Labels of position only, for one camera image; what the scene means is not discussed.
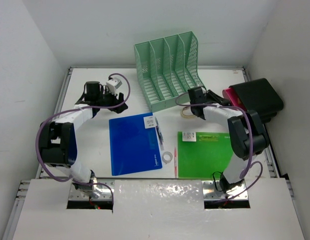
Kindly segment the yellowish tape roll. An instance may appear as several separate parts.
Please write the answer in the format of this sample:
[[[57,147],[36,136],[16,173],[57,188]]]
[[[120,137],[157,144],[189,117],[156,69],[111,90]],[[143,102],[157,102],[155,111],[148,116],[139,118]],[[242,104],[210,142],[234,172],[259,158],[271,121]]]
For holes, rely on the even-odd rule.
[[[191,112],[190,107],[184,107],[181,110],[180,115],[181,115],[182,118],[185,118],[185,119],[191,119],[191,118],[195,117],[195,115]]]

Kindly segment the black pink drawer box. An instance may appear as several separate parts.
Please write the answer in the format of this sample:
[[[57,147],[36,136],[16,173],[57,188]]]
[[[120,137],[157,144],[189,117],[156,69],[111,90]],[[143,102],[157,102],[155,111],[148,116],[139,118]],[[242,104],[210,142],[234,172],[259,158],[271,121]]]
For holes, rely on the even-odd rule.
[[[222,95],[235,107],[256,111],[264,124],[284,108],[282,99],[265,78],[231,85]]]

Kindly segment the red pen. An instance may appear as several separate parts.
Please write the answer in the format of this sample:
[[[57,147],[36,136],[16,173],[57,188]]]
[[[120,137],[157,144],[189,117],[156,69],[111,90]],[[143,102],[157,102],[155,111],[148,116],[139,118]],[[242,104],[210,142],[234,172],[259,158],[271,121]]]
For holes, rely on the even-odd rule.
[[[178,177],[178,171],[177,171],[177,148],[174,148],[174,176],[175,178]]]

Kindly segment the clear tape roll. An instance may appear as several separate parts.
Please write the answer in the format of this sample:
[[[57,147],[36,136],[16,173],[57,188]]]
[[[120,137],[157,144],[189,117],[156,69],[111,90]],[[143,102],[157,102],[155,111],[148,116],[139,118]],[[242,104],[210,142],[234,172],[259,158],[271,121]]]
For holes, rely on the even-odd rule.
[[[166,151],[162,154],[162,161],[165,163],[165,164],[168,164],[170,163],[171,161],[173,160],[173,154],[169,151]]]

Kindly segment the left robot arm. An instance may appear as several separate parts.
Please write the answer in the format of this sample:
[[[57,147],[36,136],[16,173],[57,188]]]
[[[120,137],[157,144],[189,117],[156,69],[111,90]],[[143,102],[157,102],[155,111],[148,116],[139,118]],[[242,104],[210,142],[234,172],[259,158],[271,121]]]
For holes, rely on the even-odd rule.
[[[92,188],[87,184],[96,182],[94,172],[77,159],[76,130],[94,118],[101,109],[117,114],[127,110],[127,99],[123,93],[117,93],[121,85],[121,80],[116,77],[109,78],[105,85],[98,81],[86,82],[74,110],[65,111],[59,118],[49,120],[42,127],[38,139],[42,162],[71,177],[76,187],[84,185],[83,189],[86,190]]]

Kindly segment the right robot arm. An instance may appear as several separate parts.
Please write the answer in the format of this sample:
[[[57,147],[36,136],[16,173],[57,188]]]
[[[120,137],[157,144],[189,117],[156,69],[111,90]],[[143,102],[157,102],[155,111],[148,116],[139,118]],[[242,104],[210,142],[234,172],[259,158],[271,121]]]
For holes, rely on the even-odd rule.
[[[241,184],[253,157],[268,147],[269,138],[256,111],[245,111],[201,86],[189,89],[188,95],[195,116],[228,129],[233,155],[219,180],[225,193]]]

